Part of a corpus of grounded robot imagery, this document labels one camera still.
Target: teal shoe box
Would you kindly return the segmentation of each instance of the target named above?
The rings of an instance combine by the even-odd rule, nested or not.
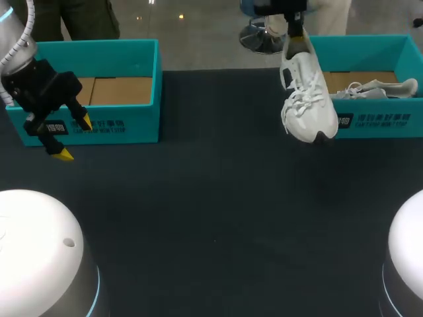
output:
[[[157,40],[44,42],[38,46],[36,59],[47,59],[57,72],[73,71],[81,79],[151,78],[151,98],[145,104],[83,104],[92,131],[82,131],[62,106],[46,122],[59,141],[65,145],[158,142],[163,74]],[[7,113],[26,146],[42,145],[23,128],[28,113],[19,105],[7,107]]]
[[[411,36],[317,36],[311,40],[324,72],[393,71],[400,83],[414,78],[419,84],[417,98],[334,100],[337,138],[423,137],[423,57]]]

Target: cardboard box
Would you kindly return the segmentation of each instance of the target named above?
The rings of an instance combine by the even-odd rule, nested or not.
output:
[[[58,72],[73,71],[83,84],[77,96],[87,107],[92,131],[82,129],[65,106],[48,117],[49,130],[65,145],[155,143],[159,140],[162,88],[157,40],[44,42],[37,59]],[[7,107],[23,143],[40,146],[23,129],[27,113]]]
[[[374,79],[418,81],[417,98],[334,100],[337,138],[423,137],[423,57],[407,35],[320,36],[311,39],[330,92]]]

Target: dark pants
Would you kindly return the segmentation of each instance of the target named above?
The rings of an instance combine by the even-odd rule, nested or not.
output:
[[[25,0],[8,0],[22,23],[26,23]],[[119,23],[110,0],[34,0],[37,42],[62,41],[60,18],[72,40],[111,40],[120,36]]]

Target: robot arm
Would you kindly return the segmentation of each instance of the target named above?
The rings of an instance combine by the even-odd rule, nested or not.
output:
[[[35,60],[37,45],[30,37],[35,21],[34,1],[26,2],[28,22],[24,27],[8,2],[0,0],[0,97],[7,106],[15,106],[15,99],[29,113],[25,131],[37,137],[49,155],[73,160],[63,143],[49,132],[45,120],[66,105],[83,130],[92,130],[87,109],[76,99],[82,85],[74,73],[57,73],[47,60]]]

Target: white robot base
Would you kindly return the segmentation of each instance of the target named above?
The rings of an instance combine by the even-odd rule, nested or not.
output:
[[[399,209],[382,269],[382,317],[423,316],[423,191]]]
[[[81,227],[58,200],[0,192],[0,317],[109,317]]]

